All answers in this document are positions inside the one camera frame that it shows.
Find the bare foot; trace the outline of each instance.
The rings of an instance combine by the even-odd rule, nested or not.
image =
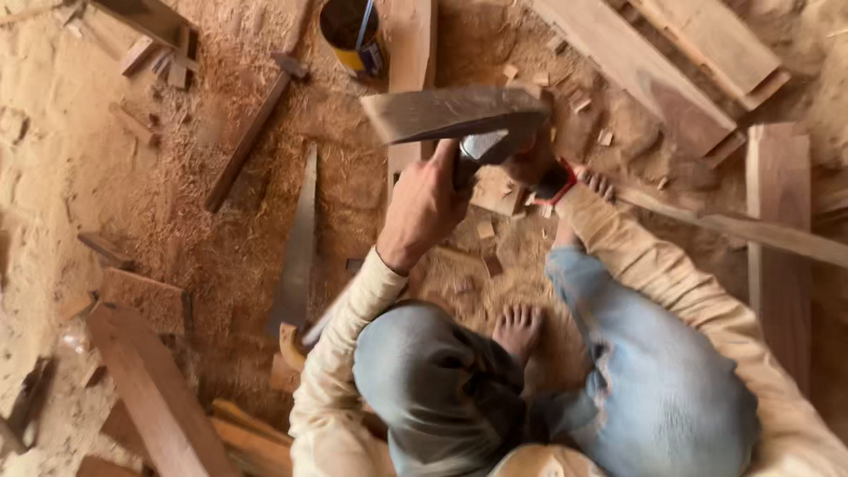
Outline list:
[[[504,316],[494,325],[492,340],[503,346],[522,367],[538,343],[545,315],[538,306],[514,305],[504,307]]]
[[[606,177],[601,176],[600,174],[594,174],[586,167],[575,167],[574,171],[577,173],[578,180],[589,186],[592,192],[598,194],[607,202],[612,202],[615,198],[616,190],[612,187],[612,184],[606,180]],[[574,233],[572,224],[560,219],[560,224],[556,229],[556,240],[554,241],[554,246],[560,247],[565,245],[580,245],[580,239],[577,238],[577,235]]]

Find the tin can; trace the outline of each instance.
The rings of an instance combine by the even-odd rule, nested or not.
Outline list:
[[[386,70],[388,54],[380,30],[377,9],[371,9],[359,48],[362,19],[368,0],[330,0],[321,9],[321,35],[349,75],[377,78]]]

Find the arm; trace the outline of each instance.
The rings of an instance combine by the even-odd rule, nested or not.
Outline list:
[[[396,300],[421,257],[465,217],[470,194],[451,185],[456,141],[442,141],[429,161],[410,165],[395,187],[377,246],[327,312],[330,320],[306,359],[294,393],[289,433],[294,475],[391,474],[385,446],[365,430],[354,382],[362,330]]]
[[[697,328],[737,362],[737,374],[758,398],[762,423],[752,474],[835,476],[848,471],[848,450],[776,363],[754,313],[715,277],[582,184],[557,205],[557,213],[613,277]]]

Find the beige shirt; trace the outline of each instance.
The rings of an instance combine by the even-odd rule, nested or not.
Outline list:
[[[582,184],[557,205],[586,250],[613,277],[666,307],[703,333],[716,350],[738,363],[736,373],[759,398],[762,440],[747,475],[845,476],[848,450],[830,432],[762,340],[754,313],[729,295],[715,277],[695,268],[674,244],[644,230]],[[294,393],[290,434],[294,475],[372,477],[394,475],[388,449],[362,424],[362,399],[354,385],[356,338],[394,303],[405,285],[372,250],[348,289],[328,311],[321,340],[309,354]],[[523,446],[491,477],[585,477],[602,473],[582,454],[561,446]]]

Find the light blue jeans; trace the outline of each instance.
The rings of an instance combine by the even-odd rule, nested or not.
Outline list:
[[[552,250],[546,272],[594,363],[577,393],[525,402],[520,364],[430,303],[399,303],[365,328],[354,379],[389,428],[398,474],[484,476],[543,442],[612,477],[740,475],[759,423],[735,362],[578,247]]]

